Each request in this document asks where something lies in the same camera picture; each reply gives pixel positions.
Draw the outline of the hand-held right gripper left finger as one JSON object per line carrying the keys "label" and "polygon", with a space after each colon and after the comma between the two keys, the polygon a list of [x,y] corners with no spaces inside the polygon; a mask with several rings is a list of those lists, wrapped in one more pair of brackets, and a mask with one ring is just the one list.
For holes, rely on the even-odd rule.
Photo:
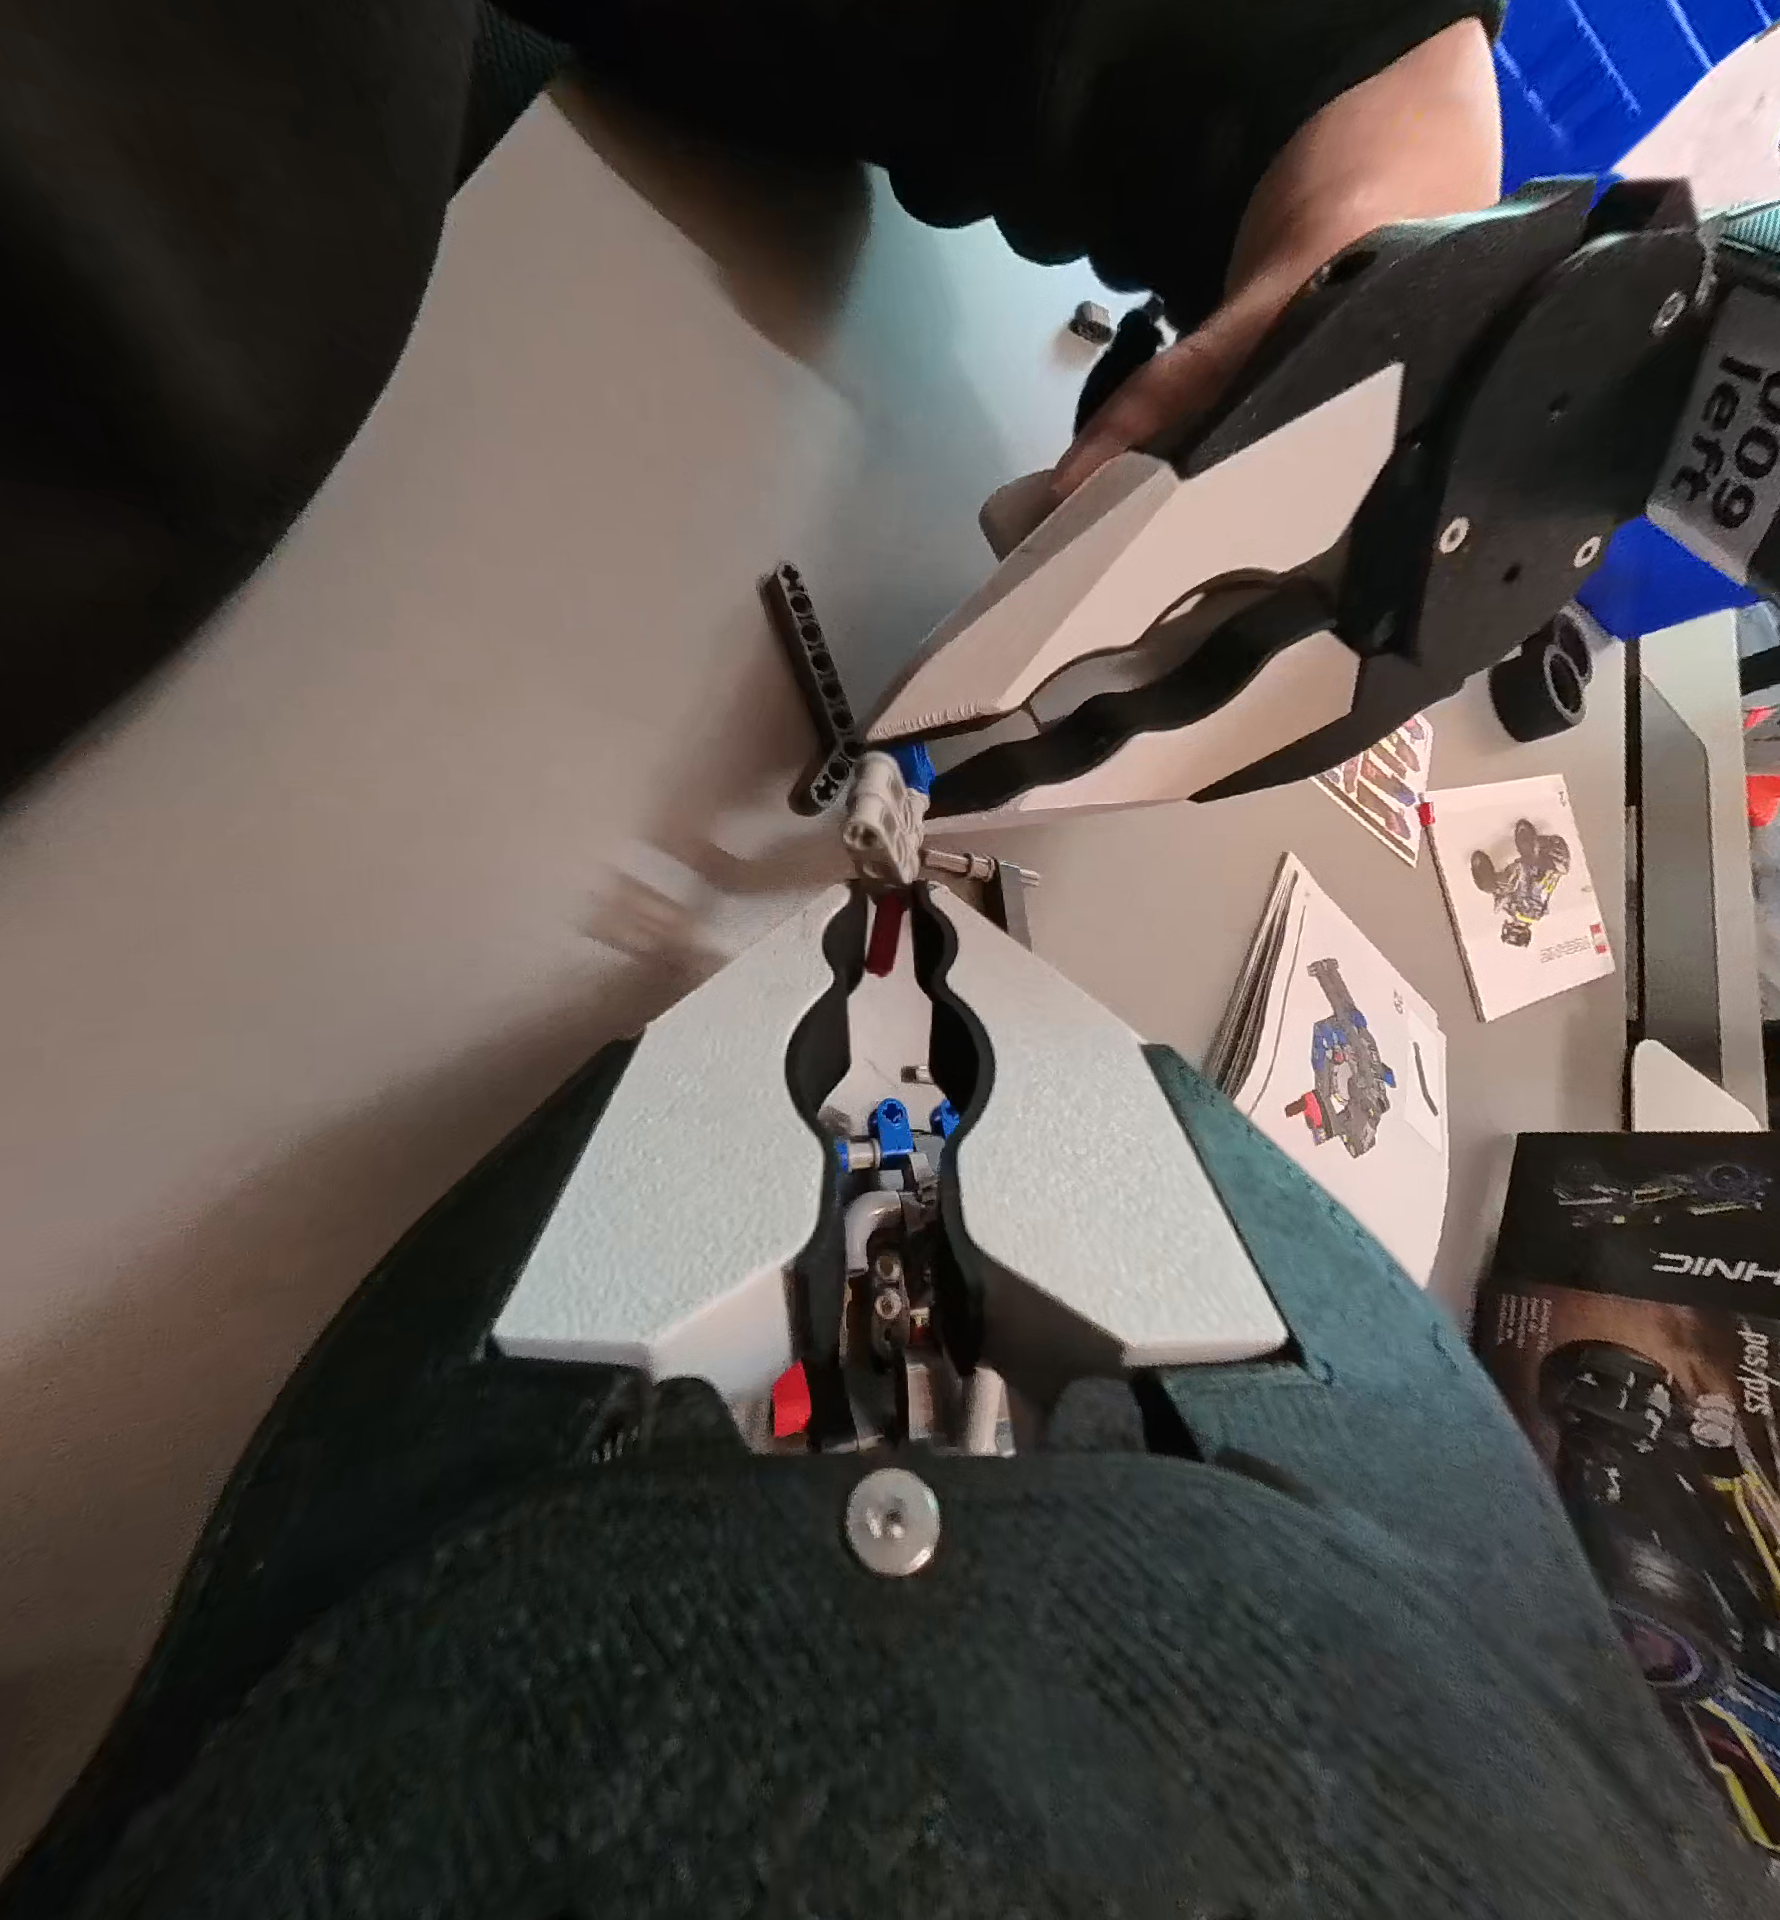
{"label": "hand-held right gripper left finger", "polygon": [[834,1187],[853,887],[834,884],[638,1038],[490,1330],[503,1357],[769,1388]]}

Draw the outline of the black lego tire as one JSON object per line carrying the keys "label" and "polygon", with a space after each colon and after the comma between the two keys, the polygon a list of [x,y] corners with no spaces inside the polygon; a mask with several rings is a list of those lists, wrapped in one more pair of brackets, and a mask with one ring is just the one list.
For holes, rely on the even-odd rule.
{"label": "black lego tire", "polygon": [[1497,725],[1519,745],[1578,729],[1594,672],[1588,622],[1574,603],[1565,603],[1486,672]]}

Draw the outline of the lego chassis assembly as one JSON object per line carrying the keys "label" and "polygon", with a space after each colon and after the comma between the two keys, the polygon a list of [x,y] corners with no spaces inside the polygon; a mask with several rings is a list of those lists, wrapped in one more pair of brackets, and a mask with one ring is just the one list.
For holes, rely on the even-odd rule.
{"label": "lego chassis assembly", "polygon": [[1007,1383],[965,1366],[950,1332],[955,1269],[941,1217],[941,1150],[958,1109],[877,1100],[862,1121],[825,1109],[828,1207],[784,1267],[790,1355],[752,1415],[782,1453],[929,1450],[1012,1457]]}

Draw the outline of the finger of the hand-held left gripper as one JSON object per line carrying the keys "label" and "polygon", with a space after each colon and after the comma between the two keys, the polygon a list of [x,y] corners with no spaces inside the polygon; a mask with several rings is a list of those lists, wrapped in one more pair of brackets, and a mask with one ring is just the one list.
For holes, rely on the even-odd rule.
{"label": "finger of the hand-held left gripper", "polygon": [[1383,365],[1190,477],[1150,451],[1113,456],[931,630],[866,737],[998,722],[1214,581],[1315,561],[1393,451],[1403,387]]}
{"label": "finger of the hand-held left gripper", "polygon": [[920,660],[929,789],[961,825],[1194,801],[1348,717],[1361,657],[1326,577],[1015,586]]}

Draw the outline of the small closed instruction booklet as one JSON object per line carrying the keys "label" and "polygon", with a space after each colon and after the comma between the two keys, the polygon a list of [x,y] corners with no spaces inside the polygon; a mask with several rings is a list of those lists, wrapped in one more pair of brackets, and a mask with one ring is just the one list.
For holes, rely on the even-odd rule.
{"label": "small closed instruction booklet", "polygon": [[1612,977],[1607,914],[1558,774],[1441,785],[1430,856],[1480,1022]]}

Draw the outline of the red axle with grey connectors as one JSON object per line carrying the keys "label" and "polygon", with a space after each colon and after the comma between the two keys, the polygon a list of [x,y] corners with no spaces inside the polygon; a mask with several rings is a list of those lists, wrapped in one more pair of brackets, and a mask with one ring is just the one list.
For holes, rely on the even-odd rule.
{"label": "red axle with grey connectors", "polygon": [[853,762],[839,839],[872,897],[864,972],[891,973],[911,887],[923,873],[926,812],[936,771],[920,737],[866,750]]}

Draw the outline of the person's left forearm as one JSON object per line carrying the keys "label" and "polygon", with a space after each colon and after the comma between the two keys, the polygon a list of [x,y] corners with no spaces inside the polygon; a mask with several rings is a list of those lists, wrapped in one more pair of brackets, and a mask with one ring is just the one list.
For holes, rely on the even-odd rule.
{"label": "person's left forearm", "polygon": [[867,153],[934,228],[991,219],[1182,328],[1502,184],[1502,4],[887,4]]}

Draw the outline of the blue storage bin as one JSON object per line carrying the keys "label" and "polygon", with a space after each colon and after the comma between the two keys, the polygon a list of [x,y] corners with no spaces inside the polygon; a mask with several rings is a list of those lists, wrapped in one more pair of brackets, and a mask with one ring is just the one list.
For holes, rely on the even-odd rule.
{"label": "blue storage bin", "polygon": [[1514,1],[1492,45],[1502,189],[1684,179],[1780,199],[1777,1]]}

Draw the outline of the dark grey angled lego beam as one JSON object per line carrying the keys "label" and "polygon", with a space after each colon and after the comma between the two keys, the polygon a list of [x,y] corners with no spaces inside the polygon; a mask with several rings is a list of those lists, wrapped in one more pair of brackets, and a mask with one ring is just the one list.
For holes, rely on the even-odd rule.
{"label": "dark grey angled lego beam", "polygon": [[774,566],[758,581],[758,597],[811,729],[811,751],[787,804],[803,818],[817,818],[843,801],[867,741],[799,567]]}

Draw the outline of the lego set box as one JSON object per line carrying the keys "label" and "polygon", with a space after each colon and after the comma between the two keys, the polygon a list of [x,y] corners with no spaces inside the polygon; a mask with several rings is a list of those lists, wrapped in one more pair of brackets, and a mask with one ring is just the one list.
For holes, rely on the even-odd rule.
{"label": "lego set box", "polygon": [[1519,1135],[1474,1347],[1780,1887],[1780,1132]]}

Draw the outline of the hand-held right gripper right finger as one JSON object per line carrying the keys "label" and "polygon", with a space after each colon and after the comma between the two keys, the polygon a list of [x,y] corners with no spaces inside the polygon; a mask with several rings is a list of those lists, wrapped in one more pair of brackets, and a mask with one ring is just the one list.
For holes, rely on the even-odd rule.
{"label": "hand-held right gripper right finger", "polygon": [[958,1106],[943,1213],[978,1357],[1126,1378],[1278,1355],[1289,1332],[1142,1035],[950,890],[910,900]]}

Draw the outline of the person's black top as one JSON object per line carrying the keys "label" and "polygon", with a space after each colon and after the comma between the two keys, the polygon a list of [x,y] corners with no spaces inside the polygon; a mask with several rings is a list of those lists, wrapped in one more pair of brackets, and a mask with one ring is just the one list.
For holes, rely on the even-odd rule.
{"label": "person's black top", "polygon": [[534,45],[864,150],[866,4],[0,1],[0,807],[253,574],[390,381]]}

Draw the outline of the person's left hand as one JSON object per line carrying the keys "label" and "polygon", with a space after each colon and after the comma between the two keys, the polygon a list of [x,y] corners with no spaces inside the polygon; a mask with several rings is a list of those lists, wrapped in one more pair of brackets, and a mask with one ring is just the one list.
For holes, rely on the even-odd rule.
{"label": "person's left hand", "polygon": [[1202,324],[1131,371],[1050,469],[1050,496],[1066,499],[1110,459],[1142,450],[1215,406],[1303,284],[1297,274],[1251,277]]}

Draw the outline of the sticker sheet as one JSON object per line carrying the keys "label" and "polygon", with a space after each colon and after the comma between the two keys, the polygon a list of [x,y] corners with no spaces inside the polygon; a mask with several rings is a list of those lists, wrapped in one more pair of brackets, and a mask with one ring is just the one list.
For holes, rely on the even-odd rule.
{"label": "sticker sheet", "polygon": [[1403,866],[1415,868],[1424,847],[1424,806],[1430,794],[1435,734],[1417,714],[1361,751],[1312,775],[1332,804]]}

